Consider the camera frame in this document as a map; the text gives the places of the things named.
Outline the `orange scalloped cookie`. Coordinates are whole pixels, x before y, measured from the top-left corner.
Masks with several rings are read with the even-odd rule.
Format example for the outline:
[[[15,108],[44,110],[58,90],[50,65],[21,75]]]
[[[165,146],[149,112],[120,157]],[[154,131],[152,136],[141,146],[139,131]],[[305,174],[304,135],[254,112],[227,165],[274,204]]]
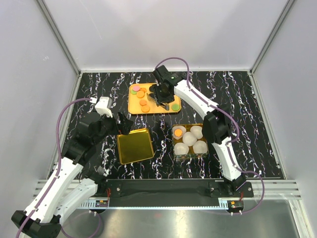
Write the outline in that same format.
[[[182,132],[182,130],[179,129],[179,128],[174,131],[175,137],[181,137],[182,134],[183,134],[183,132]]]

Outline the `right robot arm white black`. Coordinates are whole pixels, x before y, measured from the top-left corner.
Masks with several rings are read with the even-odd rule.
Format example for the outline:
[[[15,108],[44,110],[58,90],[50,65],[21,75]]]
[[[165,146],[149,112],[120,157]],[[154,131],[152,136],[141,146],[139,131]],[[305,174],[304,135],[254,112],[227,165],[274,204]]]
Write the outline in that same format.
[[[220,106],[196,89],[180,72],[169,72],[164,65],[153,71],[157,84],[150,87],[150,97],[157,106],[166,108],[177,96],[190,105],[203,119],[202,135],[211,144],[222,166],[222,187],[229,196],[243,190],[246,178],[237,164],[231,137],[231,126],[237,123],[229,115],[228,107]]]

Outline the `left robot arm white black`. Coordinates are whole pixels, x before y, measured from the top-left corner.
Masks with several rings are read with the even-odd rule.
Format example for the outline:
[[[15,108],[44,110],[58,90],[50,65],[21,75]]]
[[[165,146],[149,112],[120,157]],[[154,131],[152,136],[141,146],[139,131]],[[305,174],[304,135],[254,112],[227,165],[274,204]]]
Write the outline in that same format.
[[[68,217],[89,197],[102,196],[107,184],[97,173],[87,175],[68,195],[65,191],[97,152],[99,145],[109,135],[128,135],[133,121],[123,113],[116,118],[101,116],[96,111],[84,115],[78,122],[73,137],[64,145],[58,165],[43,189],[24,210],[11,217],[18,234],[31,238],[55,238]]]

